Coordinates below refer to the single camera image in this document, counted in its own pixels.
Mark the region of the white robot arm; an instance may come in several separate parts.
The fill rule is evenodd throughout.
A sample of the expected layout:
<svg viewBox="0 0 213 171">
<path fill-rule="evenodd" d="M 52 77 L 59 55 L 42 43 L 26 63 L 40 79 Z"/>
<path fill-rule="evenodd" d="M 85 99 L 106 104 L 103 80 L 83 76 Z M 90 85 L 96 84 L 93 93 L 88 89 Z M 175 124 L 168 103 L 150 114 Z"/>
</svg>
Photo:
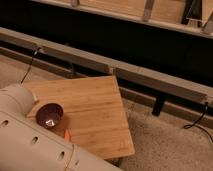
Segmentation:
<svg viewBox="0 0 213 171">
<path fill-rule="evenodd" d="M 21 84 L 0 89 L 0 171 L 122 171 L 29 121 L 36 101 Z"/>
</svg>

